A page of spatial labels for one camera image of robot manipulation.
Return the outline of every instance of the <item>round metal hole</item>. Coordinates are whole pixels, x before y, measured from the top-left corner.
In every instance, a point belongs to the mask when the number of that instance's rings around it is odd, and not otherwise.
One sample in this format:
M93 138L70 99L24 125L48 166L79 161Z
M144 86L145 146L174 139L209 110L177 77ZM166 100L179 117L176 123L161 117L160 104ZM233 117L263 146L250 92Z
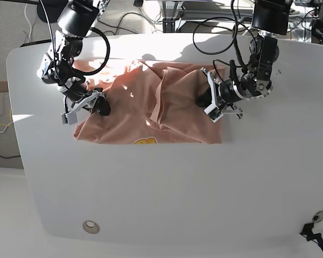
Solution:
M99 232L99 225L91 220L86 220L83 224L82 224L82 228L90 234L97 234Z
M312 222L314 223L318 223L322 220L323 220L323 211L317 212L312 218Z

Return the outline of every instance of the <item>pink cloth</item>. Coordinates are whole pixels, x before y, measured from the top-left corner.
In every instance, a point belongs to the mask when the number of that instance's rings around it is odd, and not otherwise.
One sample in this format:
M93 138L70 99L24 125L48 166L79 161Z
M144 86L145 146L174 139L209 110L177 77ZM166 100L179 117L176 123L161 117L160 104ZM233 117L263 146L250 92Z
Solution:
M74 65L94 69L88 61ZM90 77L89 87L104 89L111 113L91 114L76 128L75 139L100 144L221 143L220 121L213 123L195 103L208 88L201 67L213 69L190 63L110 60ZM224 76L224 68L218 69Z

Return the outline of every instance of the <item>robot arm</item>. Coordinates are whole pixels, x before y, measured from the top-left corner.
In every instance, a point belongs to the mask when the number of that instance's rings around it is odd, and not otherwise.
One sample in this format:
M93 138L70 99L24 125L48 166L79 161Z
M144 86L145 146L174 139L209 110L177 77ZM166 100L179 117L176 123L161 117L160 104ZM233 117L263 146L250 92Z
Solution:
M65 95L65 112L62 114L64 124L77 123L76 112L80 109L98 111L102 116L110 113L110 106L102 89L89 90L85 79L86 75L98 73L109 59L109 41L94 27L109 2L110 0L70 0L58 20L61 31L56 31L37 72L45 83L57 83L58 90ZM251 56L247 65L243 63L237 42L234 41L243 72L240 79L234 60L230 61L230 79L226 81L219 81L211 72L202 70L208 79L209 88L198 97L196 103L205 108L213 122L218 121L224 113L235 113L241 118L242 111L235 106L236 102L262 98L271 92L272 64L278 58L279 51L275 36L286 35L291 4L292 0L255 2L252 27L259 29L259 35L256 41L250 43ZM89 36L91 31L106 41L107 56L99 69L85 73L72 68L72 65L74 58L82 50L82 39ZM67 99L73 102L71 111L68 110Z
M209 88L198 97L196 103L205 108L213 122L218 121L225 113L234 113L242 118L242 110L235 106L236 102L263 98L271 92L272 64L279 56L276 34L287 34L291 4L290 0L256 1L252 27L258 28L259 32L256 42L250 43L251 56L247 65L242 62L235 43L243 72L240 80L234 60L230 61L230 79L226 81L219 81L211 72L202 70L208 78Z
M110 45L106 36L94 26L103 15L110 0L72 0L62 11L53 42L43 56L37 76L47 84L57 83L57 89L64 94L65 112L61 115L64 124L77 123L76 112L80 109L98 111L100 115L110 113L110 105L101 88L89 90L86 75L98 73L107 63ZM99 34L107 44L107 55L101 67L93 72L83 72L72 68L74 58L82 50L82 39L91 34ZM67 99L73 102L68 110Z

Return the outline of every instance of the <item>black cable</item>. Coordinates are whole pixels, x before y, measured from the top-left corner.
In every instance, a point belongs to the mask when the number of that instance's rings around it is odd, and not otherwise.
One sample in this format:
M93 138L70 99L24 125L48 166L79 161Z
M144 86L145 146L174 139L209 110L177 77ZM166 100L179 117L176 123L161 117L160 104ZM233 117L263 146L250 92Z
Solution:
M303 238L306 238L306 236L302 235L299 233L299 235L301 235ZM314 241L314 240L311 240L312 242L316 243L318 245L318 242Z
M250 35L252 36L252 38L253 38L253 40L254 40L254 44L255 44L255 46L257 46L257 43L256 43L256 38L255 38L255 36L253 35L253 33L249 30L249 29L247 29L248 30L248 32L250 33ZM237 53L239 53L240 54L240 51L239 51L239 48L238 48L238 45L237 45L237 49L238 49L238 51L236 50L236 54ZM221 63L223 63L224 65L226 65L226 66L230 66L230 64L229 63L226 63L226 62L224 62L224 61L222 61L222 60L220 60L220 59L215 59L217 62L221 62Z
M291 29L291 25L289 24L289 28ZM290 40L292 40L292 32L290 33Z
M101 64L101 66L99 66L99 68L97 68L94 71L80 71L78 69L74 69L74 71L77 71L78 73L84 76L91 76L99 73L106 66L110 56L110 43L107 36L97 28L90 28L90 30L93 31L94 33L97 33L99 36L101 36L104 39L107 45L107 53L106 53L106 57L104 58L104 62Z
M216 62L217 60L213 60L213 66L214 66L214 70L215 70L215 72L216 72L216 74L218 75L218 77L219 77L219 79L223 82L223 84L225 84L225 86L226 86L226 88L227 88L227 90L228 90L228 97L227 97L227 100L229 100L230 99L230 87L226 84L226 82L223 80L223 78L220 76L220 74L219 74L219 72L218 72L218 70L217 70L217 68L216 68L216 65L215 65L215 62Z
M298 25L299 25L299 24L301 24L301 23L303 22L303 20L308 19L308 18L306 18L306 16L307 16L310 12L313 12L313 10L311 10L311 11L307 12L307 13L304 15L303 19L301 19L301 21L300 21L299 23L297 23L297 24L296 24L296 26L295 26L295 27L293 27L292 29L290 29L288 32L293 31L296 27L298 27Z
M231 20L231 21L235 21L234 19L232 18L228 18L228 17L224 17L224 16L218 16L218 17L213 17L213 18L209 18L209 19L206 19L204 21L202 21L199 25L197 25L197 27L195 28L194 32L193 32L193 44L194 44L194 47L199 51L201 52L202 54L205 54L205 55L218 55L218 54L221 54L221 53L224 53L225 51L227 51L234 43L234 38L237 37L237 33L238 33L238 30L235 30L235 33L233 35L233 39L231 41L231 43L223 50L221 51L218 51L218 52L205 52L203 50L201 50L195 43L195 33L197 31L197 29L205 22L209 21L209 20L214 20L214 19L226 19L226 20ZM238 24L242 25L246 30L250 31L243 23L240 23L237 21Z
M148 21L148 23L150 23L150 21L149 21L145 16L141 15L140 13L127 12L124 16L122 16L122 17L121 17L120 22L119 22L119 23L118 23L118 25L117 25L117 29L116 29L115 35L117 35L117 32L118 32L118 30L120 29L120 24L121 24L121 22L122 22L123 18L124 18L124 17L126 17L127 15L138 15L138 16L140 16L140 17L144 18L145 20L147 20L147 21Z
M238 17L241 19L241 13L239 12L239 0L237 0L237 12L238 12Z
M0 157L1 157L1 158L3 158L3 159L7 159L7 160L8 160L8 159L13 159L14 157L20 157L20 155L17 155L17 156L11 156L11 157L5 157L5 156L1 156L1 155L0 155Z
M219 26L219 25L201 24L199 21L192 21L192 20L187 21L187 23L196 23L196 24L200 24L201 26L204 26L204 27L210 27L210 28L223 28L223 29L225 29L225 30L227 30L227 31L231 31L231 32L232 32L232 29L230 29L230 28L228 28L228 27ZM244 29L242 29L242 30L238 30L238 32L243 32L243 31L245 31L245 30L246 30L246 28L244 28Z
M102 21L98 21L99 23L101 23L101 24L104 24L105 26L108 26L108 27L110 27L110 28L120 28L120 29L122 29L122 30L125 30L125 31L129 31L129 32L131 32L131 33L133 33L133 34L138 34L137 32L135 32L135 31L131 31L131 30L129 30L129 29L127 29L127 28L122 28L122 27L118 27L118 26L112 26L112 25L109 25L109 24L107 24L107 23L104 23L104 22L102 22Z
M115 35L115 33L113 31L104 31L103 33L107 33L107 32L111 32L113 35Z
M248 32L250 33L250 35L252 36L252 38L253 38L253 40L254 40L254 43L255 43L255 46L257 46L257 43L256 43L256 38L255 38L255 36L253 35L253 33L251 32L251 30L250 29L248 29L242 22L240 22L240 21L238 21L238 23L240 24L240 25L242 25L245 29L244 30L248 30ZM227 62L224 62L224 61L222 61L222 60L220 60L220 59L215 59L215 61L217 61L217 62L220 62L220 63L223 63L224 65L226 65L226 66L230 66L230 64L229 63L227 63Z
M64 106L65 106L65 113L68 113L68 105L67 105L67 95L64 96Z
M30 0L0 0L0 2L13 2L13 3L20 3L20 4L39 5L39 2L30 1Z
M242 22L242 23L244 23L244 22L252 22L252 19L250 17L244 17L244 18L239 19L239 22ZM241 51L239 50L239 47L238 47L237 38L234 40L233 46L234 46L234 48L236 50L236 56L237 56L239 64L246 69L247 65L243 61Z
M63 85L67 90L69 90L70 92L72 92L73 94L75 94L75 95L77 95L77 96L79 96L79 97L83 97L83 96L85 96L84 94L79 95L79 94L75 93L73 90L71 90L69 87L67 87L67 86L65 85L65 83L64 83L64 82L61 80L61 78L60 78L59 72L58 72L58 70L57 70L57 68L56 68L56 64L57 64L57 63L56 63L56 61L57 61L57 60L56 60L55 41L54 41L54 36L53 36L52 28L51 28L51 26L50 26L49 17L48 17L47 11L45 10L44 3L43 3L43 1L42 1L42 0L40 0L40 2L41 2L41 5L42 5L42 8L43 8L43 11L44 11L44 14L45 14L45 17L46 17L47 23L48 23L48 28L49 28L50 38L51 38L51 40L52 40L53 53L54 53L53 61L54 61L54 66L55 66L55 72L56 72L56 75L58 76L58 79L59 79L59 81L61 82L61 84L62 84L62 85Z

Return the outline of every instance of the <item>white table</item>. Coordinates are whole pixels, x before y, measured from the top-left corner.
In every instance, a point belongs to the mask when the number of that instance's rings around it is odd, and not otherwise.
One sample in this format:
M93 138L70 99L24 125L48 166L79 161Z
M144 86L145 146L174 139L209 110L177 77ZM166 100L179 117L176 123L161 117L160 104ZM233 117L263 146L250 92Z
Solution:
M111 58L210 63L191 38L115 36ZM214 51L230 36L196 41ZM247 60L250 38L238 41ZM61 123L62 94L36 77L47 48L18 48L7 60L19 148L46 232L200 256L304 241L298 232L323 210L323 46L279 41L272 94L238 103L243 119L224 116L223 144L211 146L75 141L75 126ZM90 38L80 58L104 53L104 42ZM234 56L230 49L220 58ZM86 233L85 220L99 234Z

